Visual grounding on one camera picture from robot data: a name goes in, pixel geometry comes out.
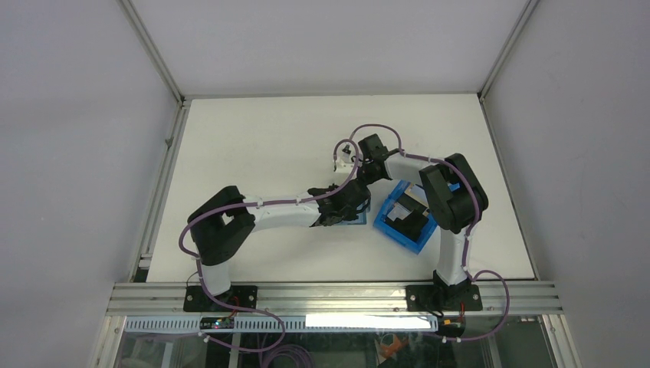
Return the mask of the teal leather card holder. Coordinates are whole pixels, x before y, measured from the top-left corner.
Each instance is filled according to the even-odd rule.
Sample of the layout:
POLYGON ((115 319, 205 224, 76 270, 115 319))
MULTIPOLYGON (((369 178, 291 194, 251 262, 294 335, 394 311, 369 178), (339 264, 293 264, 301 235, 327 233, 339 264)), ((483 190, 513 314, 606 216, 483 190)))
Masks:
POLYGON ((366 202, 360 205, 354 217, 350 216, 348 219, 343 220, 339 225, 365 225, 367 223, 367 213, 368 213, 369 202, 366 202))

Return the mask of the blue plastic bin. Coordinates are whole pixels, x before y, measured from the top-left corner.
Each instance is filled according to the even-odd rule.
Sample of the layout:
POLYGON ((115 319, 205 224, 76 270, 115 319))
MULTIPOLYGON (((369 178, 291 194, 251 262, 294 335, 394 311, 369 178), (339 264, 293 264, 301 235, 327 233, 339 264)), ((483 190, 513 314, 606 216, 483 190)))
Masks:
POLYGON ((373 227, 418 255, 438 224, 426 204, 424 189, 401 180, 382 204, 373 227))

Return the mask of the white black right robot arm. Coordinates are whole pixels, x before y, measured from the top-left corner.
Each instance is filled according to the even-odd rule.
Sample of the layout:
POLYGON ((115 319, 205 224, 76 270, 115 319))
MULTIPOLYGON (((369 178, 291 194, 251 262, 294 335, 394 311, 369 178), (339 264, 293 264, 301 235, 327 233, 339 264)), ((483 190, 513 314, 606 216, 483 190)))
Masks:
POLYGON ((427 207, 441 229, 438 264, 432 288, 415 293, 421 308, 450 311, 471 296, 468 270, 471 233, 489 206, 488 197, 466 158, 454 153, 444 159, 390 150, 373 134, 359 141, 363 164, 357 179, 371 184, 401 179, 424 190, 427 207))

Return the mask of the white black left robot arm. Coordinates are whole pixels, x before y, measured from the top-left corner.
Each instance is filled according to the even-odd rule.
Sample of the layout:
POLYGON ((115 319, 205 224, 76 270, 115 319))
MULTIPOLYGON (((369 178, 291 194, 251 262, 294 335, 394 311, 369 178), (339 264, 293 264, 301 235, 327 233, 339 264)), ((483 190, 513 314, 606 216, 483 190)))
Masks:
POLYGON ((189 234, 197 251, 198 273, 205 285, 201 301, 211 311, 222 311, 231 300, 228 262, 247 237, 255 232, 282 227, 327 227, 352 222, 371 199, 367 185, 355 179, 338 186, 311 188, 290 199, 263 200, 243 195, 237 186, 226 186, 187 220, 179 240, 189 234))

